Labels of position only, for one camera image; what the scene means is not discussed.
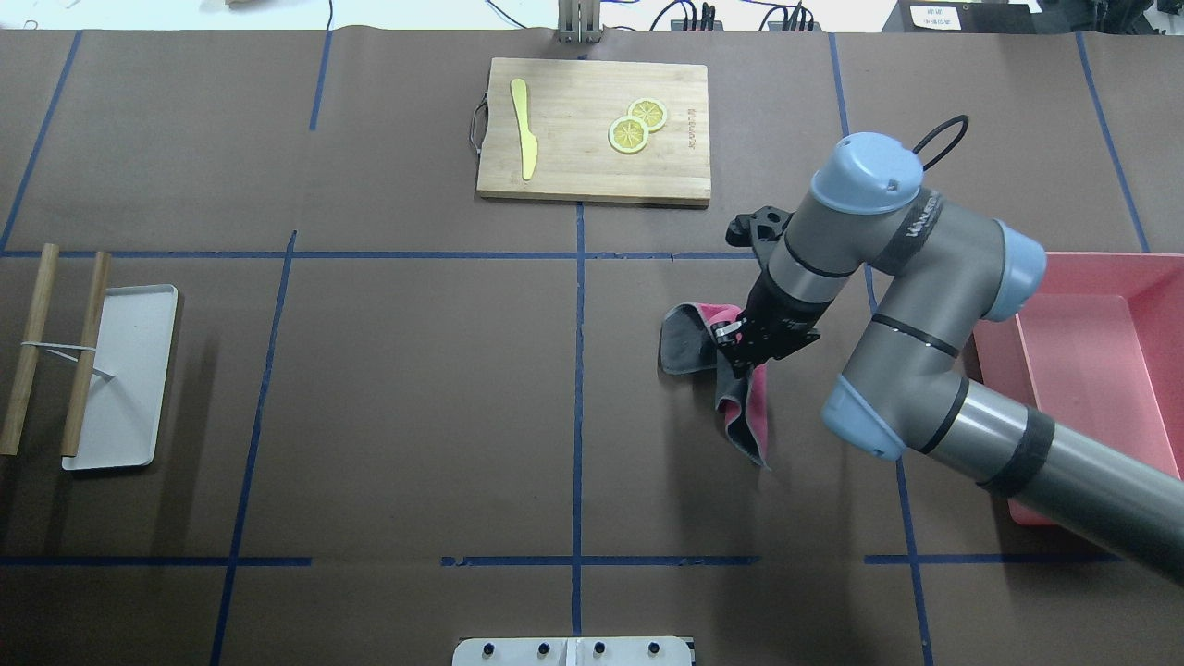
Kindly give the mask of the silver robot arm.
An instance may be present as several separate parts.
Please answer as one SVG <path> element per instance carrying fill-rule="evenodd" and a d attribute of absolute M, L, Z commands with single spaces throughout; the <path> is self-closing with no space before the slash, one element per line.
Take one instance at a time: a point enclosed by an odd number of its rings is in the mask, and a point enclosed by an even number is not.
<path fill-rule="evenodd" d="M 744 312 L 712 327 L 736 376 L 816 341 L 847 281 L 881 271 L 892 286 L 834 382 L 825 425 L 888 461 L 921 452 L 1179 585 L 1180 480 L 953 369 L 978 322 L 1017 315 L 1040 289 L 1037 241 L 925 187 L 920 156 L 879 132 L 839 140 L 794 211 L 739 214 L 726 241 L 760 269 Z"/>

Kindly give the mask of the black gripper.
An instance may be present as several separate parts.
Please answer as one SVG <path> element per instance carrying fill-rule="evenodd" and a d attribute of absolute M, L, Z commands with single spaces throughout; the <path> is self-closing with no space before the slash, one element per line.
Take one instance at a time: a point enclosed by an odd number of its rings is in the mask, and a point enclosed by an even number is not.
<path fill-rule="evenodd" d="M 815 324 L 823 306 L 789 295 L 772 278 L 773 252 L 783 248 L 781 235 L 792 216 L 765 206 L 753 214 L 736 214 L 723 231 L 728 245 L 752 249 L 760 265 L 740 315 L 713 324 L 716 350 L 735 374 L 745 373 L 746 363 L 781 360 L 821 338 Z"/>

